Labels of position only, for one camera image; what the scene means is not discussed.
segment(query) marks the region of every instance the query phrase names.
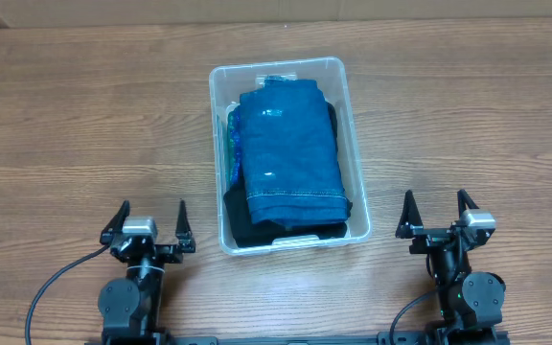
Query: wood grain surface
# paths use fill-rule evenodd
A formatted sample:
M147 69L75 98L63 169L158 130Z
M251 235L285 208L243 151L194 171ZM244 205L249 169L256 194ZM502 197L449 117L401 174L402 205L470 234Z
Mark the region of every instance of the wood grain surface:
M208 75L219 65L323 56L347 69L374 225L367 243L249 258L219 248ZM424 222L466 188L498 229L471 253L507 282L515 344L552 344L552 18L0 31L0 344L54 272L96 250L128 198L172 241L187 201L197 253L167 272L161 324L222 338L375 334L431 288L394 238L403 193ZM34 344L100 335L108 255L47 291ZM401 321L439 317L425 303Z

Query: white plastic bin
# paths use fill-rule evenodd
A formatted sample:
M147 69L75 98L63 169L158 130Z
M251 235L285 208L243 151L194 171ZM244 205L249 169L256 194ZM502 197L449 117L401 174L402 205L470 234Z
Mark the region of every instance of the white plastic bin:
M341 239L319 240L315 235L275 240L272 245L238 248L231 235L223 195L229 190L227 145L227 114L239 104L240 94L263 87L265 77L281 76L288 79L310 79L318 82L326 100L333 104L337 115L337 160L342 173L346 197L353 202L348 231ZM254 63L221 66L210 73L210 98L215 141L217 171L218 238L222 250L230 255L264 254L277 250L314 246L338 246L368 240L372 223L357 146L353 110L349 98L344 64L337 57L320 57L295 61Z

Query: blue jeans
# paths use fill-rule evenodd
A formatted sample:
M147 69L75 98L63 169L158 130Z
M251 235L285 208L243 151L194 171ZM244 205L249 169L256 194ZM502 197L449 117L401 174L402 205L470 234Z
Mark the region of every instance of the blue jeans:
M284 226L348 218L336 143L314 80L267 80L240 95L241 166L252 222Z

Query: wooden tabletop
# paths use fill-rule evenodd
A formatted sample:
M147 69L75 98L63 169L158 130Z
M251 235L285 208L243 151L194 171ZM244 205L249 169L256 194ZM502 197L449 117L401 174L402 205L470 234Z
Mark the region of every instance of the wooden tabletop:
M248 258L219 248L208 75L324 56L346 66L374 234L364 244ZM161 324L221 338L375 334L432 288L394 237L405 190L425 225L466 188L497 218L475 270L508 286L498 327L552 344L552 18L139 26L0 31L0 344L58 269L99 248L128 198L174 239L187 201L197 253L166 274ZM125 266L63 275L34 344L99 338L97 296ZM439 318L436 302L399 329Z

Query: black garment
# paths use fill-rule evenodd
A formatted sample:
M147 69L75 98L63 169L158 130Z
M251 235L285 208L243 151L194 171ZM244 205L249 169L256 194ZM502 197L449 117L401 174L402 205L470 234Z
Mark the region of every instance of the black garment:
M332 123L333 137L337 138L335 109L330 103L327 103L327 108ZM253 224L250 218L248 203L246 202L246 189L244 187L242 170L238 183L231 186L229 191L223 196L223 200L227 208L232 236L240 248L269 245L276 239L293 236L316 235L320 240L326 240L343 238L346 235L347 226L344 222L326 225L296 226L292 228L286 228L271 220L264 220L258 224ZM353 203L349 201L348 205L350 216Z

